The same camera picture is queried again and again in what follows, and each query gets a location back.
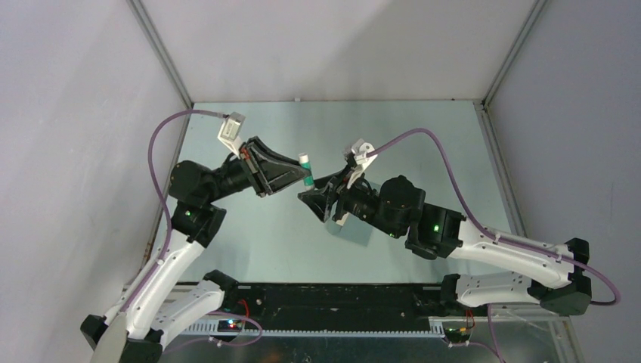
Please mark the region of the green white glue stick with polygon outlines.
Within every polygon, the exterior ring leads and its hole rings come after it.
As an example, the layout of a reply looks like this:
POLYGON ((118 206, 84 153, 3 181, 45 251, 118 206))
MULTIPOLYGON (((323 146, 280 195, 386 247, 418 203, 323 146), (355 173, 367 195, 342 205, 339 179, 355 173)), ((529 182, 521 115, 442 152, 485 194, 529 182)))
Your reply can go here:
POLYGON ((305 190, 310 191, 314 189, 314 178, 311 171, 311 163, 307 153, 299 154, 299 165, 306 170, 307 174, 303 178, 305 190))

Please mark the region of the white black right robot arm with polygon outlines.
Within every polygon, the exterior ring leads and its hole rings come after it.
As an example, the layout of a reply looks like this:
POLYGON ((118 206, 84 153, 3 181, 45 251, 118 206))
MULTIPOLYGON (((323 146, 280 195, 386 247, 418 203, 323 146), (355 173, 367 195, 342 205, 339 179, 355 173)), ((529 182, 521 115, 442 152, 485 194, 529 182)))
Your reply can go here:
POLYGON ((464 259, 501 268, 489 275, 445 275, 439 304, 450 316, 468 308, 498 303, 530 303, 557 315, 577 316, 592 300, 591 280, 584 274, 590 251, 585 240, 547 244, 477 226, 457 211, 425 202, 426 193, 405 176, 385 181, 380 189, 360 177, 352 184, 338 175, 322 188, 298 195, 322 222, 346 216, 367 223, 427 259, 464 259))

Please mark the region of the right controller board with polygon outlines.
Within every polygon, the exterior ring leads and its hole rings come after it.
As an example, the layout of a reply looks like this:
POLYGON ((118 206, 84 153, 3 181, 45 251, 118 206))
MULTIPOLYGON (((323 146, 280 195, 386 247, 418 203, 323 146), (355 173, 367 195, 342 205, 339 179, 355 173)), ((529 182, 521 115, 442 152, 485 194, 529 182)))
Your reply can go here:
POLYGON ((445 328, 444 341, 446 343, 452 343, 455 345, 466 344, 468 341, 470 341, 473 330, 473 326, 445 328))

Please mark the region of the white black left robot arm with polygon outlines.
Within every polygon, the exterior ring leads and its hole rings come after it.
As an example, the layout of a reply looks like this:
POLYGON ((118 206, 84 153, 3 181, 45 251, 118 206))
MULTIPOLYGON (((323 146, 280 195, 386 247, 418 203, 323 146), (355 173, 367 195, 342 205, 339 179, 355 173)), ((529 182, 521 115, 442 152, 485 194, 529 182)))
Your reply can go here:
POLYGON ((157 362, 186 328, 210 312, 229 315, 239 295, 225 286, 234 279, 212 271, 172 304, 164 306, 179 278, 206 250, 227 214, 214 202, 247 188, 257 196, 276 194, 311 175, 303 163, 250 138, 217 169, 184 160, 170 175, 169 196, 177 206, 166 239, 120 300, 103 315, 88 315, 81 332, 93 362, 157 362))

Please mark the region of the left controller board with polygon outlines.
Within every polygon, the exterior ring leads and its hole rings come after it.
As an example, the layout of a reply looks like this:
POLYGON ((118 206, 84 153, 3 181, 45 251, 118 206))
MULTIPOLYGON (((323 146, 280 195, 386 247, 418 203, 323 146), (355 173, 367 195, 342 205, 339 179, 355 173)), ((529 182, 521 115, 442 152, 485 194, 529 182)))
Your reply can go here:
POLYGON ((219 333, 239 333, 244 329, 244 321, 237 319, 222 319, 217 323, 219 333))

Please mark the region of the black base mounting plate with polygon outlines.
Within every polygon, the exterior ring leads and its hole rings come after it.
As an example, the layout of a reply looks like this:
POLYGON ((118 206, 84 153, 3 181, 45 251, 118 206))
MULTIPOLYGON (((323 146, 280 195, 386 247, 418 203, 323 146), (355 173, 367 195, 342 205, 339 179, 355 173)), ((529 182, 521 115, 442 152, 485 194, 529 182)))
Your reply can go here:
POLYGON ((249 283, 214 270, 205 280, 224 293, 220 311, 247 316, 265 333, 419 333, 431 318, 485 317, 440 284, 249 283))

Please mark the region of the controller board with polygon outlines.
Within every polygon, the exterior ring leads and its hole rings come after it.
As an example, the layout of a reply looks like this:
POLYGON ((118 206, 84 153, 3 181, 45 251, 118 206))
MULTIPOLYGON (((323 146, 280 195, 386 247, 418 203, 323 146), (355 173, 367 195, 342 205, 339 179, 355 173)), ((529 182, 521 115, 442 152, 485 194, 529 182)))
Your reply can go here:
POLYGON ((244 329, 244 321, 237 319, 222 319, 217 323, 219 333, 239 333, 244 329))
POLYGON ((470 341, 473 330, 473 326, 445 328, 444 341, 446 343, 452 343, 455 345, 466 344, 468 341, 470 341))

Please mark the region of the aluminium frame rail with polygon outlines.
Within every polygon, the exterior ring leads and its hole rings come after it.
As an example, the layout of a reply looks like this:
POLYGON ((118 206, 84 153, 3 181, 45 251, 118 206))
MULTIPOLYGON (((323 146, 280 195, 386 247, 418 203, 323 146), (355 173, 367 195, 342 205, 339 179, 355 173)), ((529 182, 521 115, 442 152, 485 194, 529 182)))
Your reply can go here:
POLYGON ((134 339, 168 343, 206 315, 231 317, 221 331, 247 319, 261 331, 294 333, 417 333, 432 317, 485 315, 491 304, 531 304, 560 316, 571 314, 557 292, 524 278, 495 285, 468 275, 441 284, 269 284, 240 282, 214 271, 182 298, 165 306, 170 287, 129 293, 119 310, 134 339))

